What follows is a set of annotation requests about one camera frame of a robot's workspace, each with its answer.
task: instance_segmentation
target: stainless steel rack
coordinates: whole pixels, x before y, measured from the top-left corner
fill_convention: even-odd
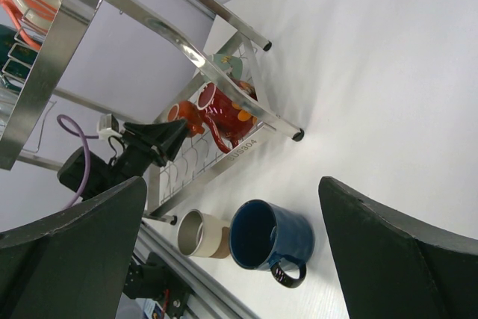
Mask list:
[[[171,190],[170,195],[167,198],[163,198],[167,200],[164,200],[162,204],[159,195],[160,174],[158,169],[152,168],[149,181],[148,215],[159,217],[166,214],[191,193],[197,191],[200,186],[203,186],[219,173],[237,163],[245,154],[250,153],[259,144],[266,141],[275,131],[280,131],[294,140],[302,138],[302,129],[282,119],[270,110],[267,94],[261,84],[260,72],[251,41],[265,51],[269,50],[272,45],[271,42],[254,31],[217,1],[190,0],[207,11],[222,17],[238,30],[218,50],[218,53],[231,55],[240,46],[243,46],[244,54],[249,62],[249,69],[258,101],[247,96],[227,74],[209,60],[206,54],[195,47],[180,30],[138,0],[63,0],[0,138],[0,168],[10,170],[17,160],[51,170],[57,170],[61,166],[58,162],[39,158],[34,154],[22,151],[52,94],[102,113],[112,113],[120,120],[134,122],[134,119],[127,114],[122,114],[119,111],[114,111],[98,103],[76,96],[74,93],[56,88],[101,1],[110,3],[122,13],[161,35],[198,68],[199,72],[197,75],[177,95],[172,104],[181,99],[189,99],[201,87],[206,77],[209,81],[215,83],[233,102],[258,118],[258,125],[255,131],[252,131],[239,146],[234,148],[228,155],[217,156],[213,162],[208,166],[204,166],[202,171],[196,174],[193,181],[182,183],[180,191]],[[169,107],[157,118],[157,121],[164,121],[168,110]]]

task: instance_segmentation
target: white table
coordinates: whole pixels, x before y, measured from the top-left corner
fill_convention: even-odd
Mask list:
[[[248,199],[304,214],[316,249],[298,289],[195,258],[261,318],[346,318],[317,186],[334,176],[433,225],[478,238],[477,0],[233,0],[268,36],[270,105],[305,129],[278,135],[175,208],[230,220]],[[233,33],[216,20],[205,50]],[[176,242],[176,228],[155,224]]]

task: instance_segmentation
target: blue mug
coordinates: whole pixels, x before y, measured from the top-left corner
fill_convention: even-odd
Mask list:
[[[314,231],[300,214],[260,199],[244,203],[232,218],[229,248],[242,268],[270,270],[277,282],[298,287],[314,252]],[[286,270],[299,268],[299,278]]]

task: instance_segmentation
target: mug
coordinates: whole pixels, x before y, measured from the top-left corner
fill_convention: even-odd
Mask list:
[[[257,100],[255,89],[251,84],[232,80],[247,95]],[[197,100],[197,108],[204,112],[202,117],[211,128],[214,141],[224,153],[228,153],[229,148],[224,144],[222,137],[231,141],[233,147],[236,147],[257,122],[256,117],[232,102],[212,82],[208,82],[201,89]]]
[[[288,288],[303,282],[314,244],[314,231],[303,216],[260,199],[244,203],[231,222],[234,261],[245,269],[270,270]],[[285,273],[297,267],[298,279]]]
[[[179,252],[187,256],[226,258],[229,256],[229,223],[194,209],[178,229]]]

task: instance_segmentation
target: teal dish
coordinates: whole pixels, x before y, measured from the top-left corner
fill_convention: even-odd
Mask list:
[[[240,58],[224,54],[214,54],[209,57],[209,59],[211,58],[228,77],[240,80],[243,71],[243,62]]]
[[[8,61],[8,52],[10,49],[12,49],[13,45],[17,43],[15,41],[15,34],[16,31],[8,28],[7,26],[0,25],[0,69],[3,69],[4,65]],[[30,48],[24,47],[19,43],[12,51],[10,56],[31,66],[33,65],[33,62],[35,62],[37,52]],[[30,69],[17,61],[11,61],[7,65],[5,72],[18,78],[26,79]],[[16,92],[19,92],[22,89],[21,87],[12,84],[5,77],[2,79],[2,86]]]

